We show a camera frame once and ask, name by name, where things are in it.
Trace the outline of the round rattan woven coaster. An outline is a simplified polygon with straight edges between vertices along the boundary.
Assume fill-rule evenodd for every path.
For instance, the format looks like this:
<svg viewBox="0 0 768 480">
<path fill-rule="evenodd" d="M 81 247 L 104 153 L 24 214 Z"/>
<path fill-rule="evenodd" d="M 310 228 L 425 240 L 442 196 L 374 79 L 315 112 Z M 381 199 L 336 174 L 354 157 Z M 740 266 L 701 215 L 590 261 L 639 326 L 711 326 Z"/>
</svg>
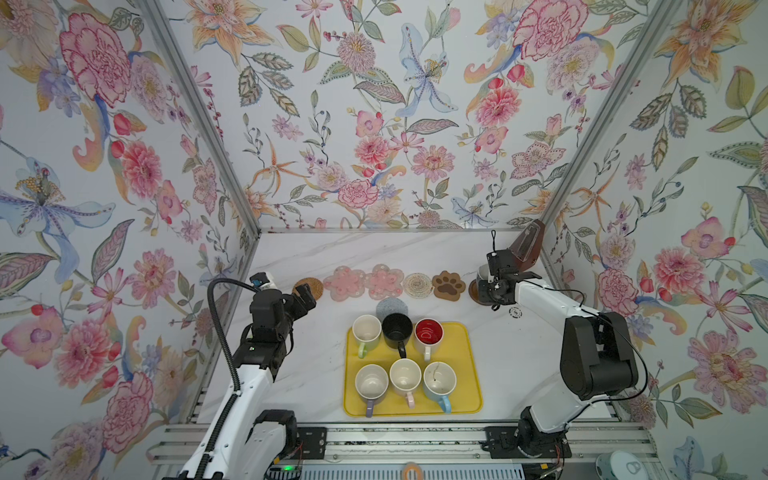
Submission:
<svg viewBox="0 0 768 480">
<path fill-rule="evenodd" d="M 297 288 L 302 285 L 306 285 L 309 287 L 310 292 L 315 300 L 319 300 L 323 296 L 324 285 L 323 285 L 323 282 L 320 281 L 319 279 L 314 277 L 306 277 L 306 278 L 300 279 L 294 285 L 294 288 L 293 288 L 294 292 L 297 292 Z"/>
</svg>

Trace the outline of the pink flower coaster front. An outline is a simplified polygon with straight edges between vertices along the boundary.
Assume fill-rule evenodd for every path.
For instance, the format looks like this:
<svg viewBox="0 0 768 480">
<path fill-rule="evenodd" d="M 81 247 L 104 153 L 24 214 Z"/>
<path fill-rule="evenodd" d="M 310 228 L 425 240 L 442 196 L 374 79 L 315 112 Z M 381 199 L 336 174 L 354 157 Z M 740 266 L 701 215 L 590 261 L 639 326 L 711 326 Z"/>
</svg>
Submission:
<svg viewBox="0 0 768 480">
<path fill-rule="evenodd" d="M 366 273 L 362 270 L 339 266 L 323 280 L 323 287 L 333 301 L 343 302 L 348 298 L 359 298 L 365 293 L 365 277 Z"/>
</svg>

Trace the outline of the pink flower coaster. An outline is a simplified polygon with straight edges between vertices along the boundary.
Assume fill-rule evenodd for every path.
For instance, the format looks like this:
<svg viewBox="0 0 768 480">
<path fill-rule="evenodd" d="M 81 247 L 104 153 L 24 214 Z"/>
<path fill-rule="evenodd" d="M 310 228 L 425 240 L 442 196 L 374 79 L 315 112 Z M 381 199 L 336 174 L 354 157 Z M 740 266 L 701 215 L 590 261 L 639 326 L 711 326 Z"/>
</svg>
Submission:
<svg viewBox="0 0 768 480">
<path fill-rule="evenodd" d="M 333 301 L 343 302 L 348 298 L 359 298 L 365 293 L 365 277 L 366 273 L 362 270 L 339 266 L 323 280 L 323 287 Z"/>
<path fill-rule="evenodd" d="M 365 275 L 364 285 L 371 299 L 381 301 L 402 295 L 404 277 L 400 269 L 391 269 L 385 264 L 378 264 Z"/>
</svg>

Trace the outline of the brown paw print coaster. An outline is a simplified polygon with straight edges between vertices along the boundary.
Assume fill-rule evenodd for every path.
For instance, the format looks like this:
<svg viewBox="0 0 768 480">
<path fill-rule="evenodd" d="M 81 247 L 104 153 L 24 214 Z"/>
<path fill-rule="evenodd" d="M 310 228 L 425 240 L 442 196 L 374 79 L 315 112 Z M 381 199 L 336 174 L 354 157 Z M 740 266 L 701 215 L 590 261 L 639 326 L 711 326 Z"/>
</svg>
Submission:
<svg viewBox="0 0 768 480">
<path fill-rule="evenodd" d="M 456 302 L 466 290 L 466 284 L 455 272 L 442 271 L 432 277 L 433 294 L 436 298 Z"/>
</svg>

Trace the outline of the green mug white inside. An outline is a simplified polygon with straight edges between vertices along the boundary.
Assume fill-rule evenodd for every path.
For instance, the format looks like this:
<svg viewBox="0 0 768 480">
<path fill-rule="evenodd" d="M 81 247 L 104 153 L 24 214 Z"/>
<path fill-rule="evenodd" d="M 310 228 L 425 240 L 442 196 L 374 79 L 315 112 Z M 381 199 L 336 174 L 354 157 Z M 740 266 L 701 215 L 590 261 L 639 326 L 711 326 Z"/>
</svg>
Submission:
<svg viewBox="0 0 768 480">
<path fill-rule="evenodd" d="M 364 359 L 380 342 L 381 321 L 374 315 L 361 315 L 353 322 L 352 334 L 357 344 L 357 356 Z"/>
</svg>

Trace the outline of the multicolour woven round coaster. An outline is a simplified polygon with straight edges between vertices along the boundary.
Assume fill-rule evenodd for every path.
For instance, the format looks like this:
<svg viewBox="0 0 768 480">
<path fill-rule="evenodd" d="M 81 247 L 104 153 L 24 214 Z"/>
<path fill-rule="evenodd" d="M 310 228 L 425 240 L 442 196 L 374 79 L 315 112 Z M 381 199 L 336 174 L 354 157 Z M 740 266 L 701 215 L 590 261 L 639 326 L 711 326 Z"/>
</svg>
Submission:
<svg viewBox="0 0 768 480">
<path fill-rule="evenodd" d="M 403 289 L 411 298 L 425 299 L 432 294 L 432 279 L 424 273 L 409 274 L 403 280 Z"/>
</svg>

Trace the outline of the blue handle mug front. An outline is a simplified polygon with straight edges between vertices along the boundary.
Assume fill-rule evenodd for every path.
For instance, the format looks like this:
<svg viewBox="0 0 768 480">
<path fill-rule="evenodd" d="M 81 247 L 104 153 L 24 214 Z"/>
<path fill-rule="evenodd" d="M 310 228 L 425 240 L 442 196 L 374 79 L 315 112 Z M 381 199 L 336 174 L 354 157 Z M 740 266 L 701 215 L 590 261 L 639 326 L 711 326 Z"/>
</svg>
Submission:
<svg viewBox="0 0 768 480">
<path fill-rule="evenodd" d="M 457 375 L 450 365 L 429 363 L 423 371 L 422 385 L 428 400 L 436 403 L 443 413 L 452 413 L 450 396 L 457 387 Z"/>
</svg>

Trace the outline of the purple handle mug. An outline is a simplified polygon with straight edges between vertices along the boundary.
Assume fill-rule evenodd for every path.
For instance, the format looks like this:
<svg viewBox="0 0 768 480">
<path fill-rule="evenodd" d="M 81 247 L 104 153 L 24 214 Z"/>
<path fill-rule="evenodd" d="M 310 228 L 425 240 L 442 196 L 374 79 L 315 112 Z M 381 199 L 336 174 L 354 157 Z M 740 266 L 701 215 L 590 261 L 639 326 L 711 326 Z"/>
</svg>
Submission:
<svg viewBox="0 0 768 480">
<path fill-rule="evenodd" d="M 363 366 L 355 377 L 355 390 L 365 404 L 365 417 L 372 418 L 375 407 L 381 403 L 389 388 L 389 376 L 376 364 Z"/>
</svg>

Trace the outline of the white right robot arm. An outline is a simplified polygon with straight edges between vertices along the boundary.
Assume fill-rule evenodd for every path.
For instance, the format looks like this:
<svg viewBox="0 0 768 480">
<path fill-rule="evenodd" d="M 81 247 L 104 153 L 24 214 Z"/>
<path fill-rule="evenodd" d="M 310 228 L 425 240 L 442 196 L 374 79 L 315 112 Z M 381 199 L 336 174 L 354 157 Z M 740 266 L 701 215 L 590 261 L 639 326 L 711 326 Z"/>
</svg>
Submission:
<svg viewBox="0 0 768 480">
<path fill-rule="evenodd" d="M 636 350 L 624 316 L 600 313 L 548 286 L 532 271 L 541 254 L 545 225 L 535 220 L 512 245 L 494 247 L 478 270 L 478 302 L 496 311 L 523 306 L 562 334 L 560 380 L 521 413 L 520 426 L 542 436 L 561 434 L 589 406 L 614 401 L 640 380 Z"/>
</svg>

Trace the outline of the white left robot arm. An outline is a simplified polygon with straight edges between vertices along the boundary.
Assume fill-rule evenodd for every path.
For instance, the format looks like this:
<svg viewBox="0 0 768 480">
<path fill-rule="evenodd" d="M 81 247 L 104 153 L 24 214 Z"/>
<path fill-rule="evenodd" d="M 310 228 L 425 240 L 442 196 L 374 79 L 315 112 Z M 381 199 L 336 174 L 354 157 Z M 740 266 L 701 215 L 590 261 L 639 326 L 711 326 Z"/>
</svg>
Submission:
<svg viewBox="0 0 768 480">
<path fill-rule="evenodd" d="M 221 323 L 214 289 L 234 285 L 253 293 L 251 323 L 232 351 Z M 292 352 L 294 323 L 316 307 L 308 284 L 293 293 L 260 282 L 255 285 L 218 278 L 207 287 L 214 331 L 231 381 L 213 423 L 176 479 L 262 479 L 276 460 L 298 451 L 299 434 L 291 410 L 265 409 L 263 397 L 274 385 Z"/>
</svg>

